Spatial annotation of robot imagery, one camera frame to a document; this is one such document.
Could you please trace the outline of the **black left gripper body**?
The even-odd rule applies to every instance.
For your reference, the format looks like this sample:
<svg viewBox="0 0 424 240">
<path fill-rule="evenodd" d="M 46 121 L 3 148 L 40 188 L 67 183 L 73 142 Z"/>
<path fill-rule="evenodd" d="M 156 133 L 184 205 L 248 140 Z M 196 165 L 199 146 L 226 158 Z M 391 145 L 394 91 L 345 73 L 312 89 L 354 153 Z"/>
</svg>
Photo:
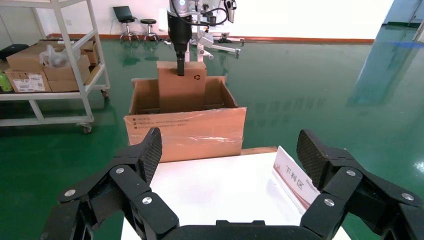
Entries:
<svg viewBox="0 0 424 240">
<path fill-rule="evenodd" d="M 178 62 L 185 61 L 185 53 L 192 37 L 192 27 L 186 22 L 191 22 L 192 15 L 182 16 L 182 20 L 170 13 L 167 14 L 168 36 L 174 46 Z"/>
</svg>

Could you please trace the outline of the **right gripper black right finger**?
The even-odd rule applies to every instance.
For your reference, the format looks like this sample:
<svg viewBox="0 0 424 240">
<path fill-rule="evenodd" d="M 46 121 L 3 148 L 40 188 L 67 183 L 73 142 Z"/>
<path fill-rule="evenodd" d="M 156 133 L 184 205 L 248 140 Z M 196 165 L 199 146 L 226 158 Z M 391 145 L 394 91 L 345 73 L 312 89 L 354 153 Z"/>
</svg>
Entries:
<svg viewBox="0 0 424 240">
<path fill-rule="evenodd" d="M 330 240 L 352 214 L 382 240 L 423 239 L 424 202 L 418 195 L 370 173 L 347 150 L 325 145 L 311 130 L 299 132 L 296 152 L 319 192 L 301 227 Z"/>
</svg>

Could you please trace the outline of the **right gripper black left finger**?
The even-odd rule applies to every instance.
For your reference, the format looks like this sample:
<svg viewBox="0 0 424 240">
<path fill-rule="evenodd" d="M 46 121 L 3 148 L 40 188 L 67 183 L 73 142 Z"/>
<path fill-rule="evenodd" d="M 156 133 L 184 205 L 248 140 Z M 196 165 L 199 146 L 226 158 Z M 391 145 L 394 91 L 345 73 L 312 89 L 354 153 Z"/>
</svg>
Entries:
<svg viewBox="0 0 424 240">
<path fill-rule="evenodd" d="M 42 240 L 91 240 L 93 232 L 116 212 L 143 240 L 162 240 L 179 227 L 179 219 L 151 189 L 162 156 L 162 136 L 148 130 L 141 143 L 120 151 L 100 171 L 68 187 L 40 234 Z"/>
</svg>

